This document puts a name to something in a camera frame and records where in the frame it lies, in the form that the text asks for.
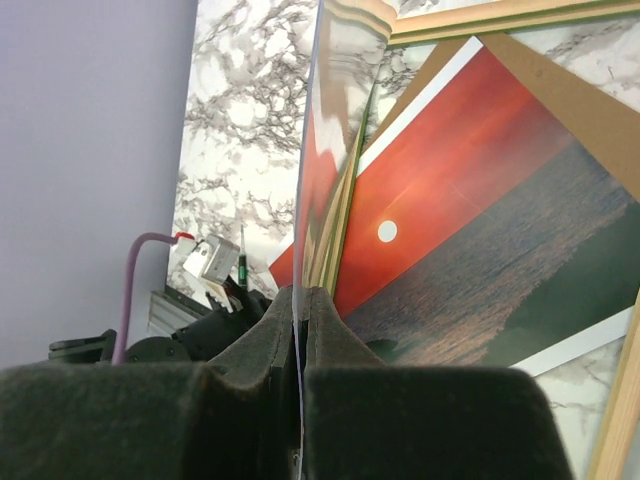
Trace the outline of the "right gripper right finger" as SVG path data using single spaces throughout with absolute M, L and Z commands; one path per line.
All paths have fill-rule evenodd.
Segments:
M 299 324 L 308 478 L 571 477 L 549 402 L 528 374 L 387 365 L 321 287 L 300 290 Z

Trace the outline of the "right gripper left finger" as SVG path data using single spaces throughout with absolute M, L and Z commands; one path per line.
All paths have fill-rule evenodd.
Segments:
M 5 479 L 288 479 L 292 291 L 208 362 L 1 374 Z

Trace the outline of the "sunset photo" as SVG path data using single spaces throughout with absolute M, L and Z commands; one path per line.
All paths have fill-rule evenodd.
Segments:
M 539 375 L 621 338 L 639 288 L 639 192 L 576 139 L 475 217 L 355 200 L 333 292 L 389 363 Z

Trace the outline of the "clear acrylic sheet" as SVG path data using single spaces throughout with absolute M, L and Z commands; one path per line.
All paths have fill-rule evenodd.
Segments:
M 396 9 L 386 1 L 318 4 L 301 140 L 293 242 L 296 375 L 314 287 L 334 291 L 372 90 Z

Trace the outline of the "green wooden picture frame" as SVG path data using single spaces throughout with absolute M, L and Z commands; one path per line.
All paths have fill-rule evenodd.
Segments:
M 396 16 L 372 90 L 355 182 L 362 153 L 374 142 L 379 129 L 385 124 L 399 98 L 439 43 L 446 40 L 498 33 L 506 34 L 512 38 L 512 32 L 516 29 L 527 29 L 552 23 L 568 23 L 596 17 L 633 14 L 638 10 L 639 5 L 635 1 L 497 1 L 421 17 L 398 19 Z M 629 338 L 624 348 L 621 369 L 603 423 L 603 436 L 596 444 L 595 464 L 589 472 L 593 479 L 614 479 L 621 475 L 637 422 L 636 394 L 638 387 L 633 382 L 633 376 L 639 369 L 638 304 L 639 288 L 631 310 L 628 326 Z M 372 350 L 358 335 L 356 336 L 383 363 L 390 366 L 512 368 L 528 374 L 533 380 L 536 376 L 513 366 L 389 363 Z M 300 391 L 300 420 L 304 431 L 303 375 L 298 377 L 298 388 Z

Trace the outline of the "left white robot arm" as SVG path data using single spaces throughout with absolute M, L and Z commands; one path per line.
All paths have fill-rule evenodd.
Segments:
M 169 288 L 154 292 L 150 305 L 150 336 L 128 347 L 127 363 L 208 361 L 252 328 L 272 301 L 255 290 L 245 304 L 227 308 L 210 293 L 204 306 Z M 116 332 L 69 339 L 49 345 L 48 360 L 59 364 L 99 364 L 112 360 Z

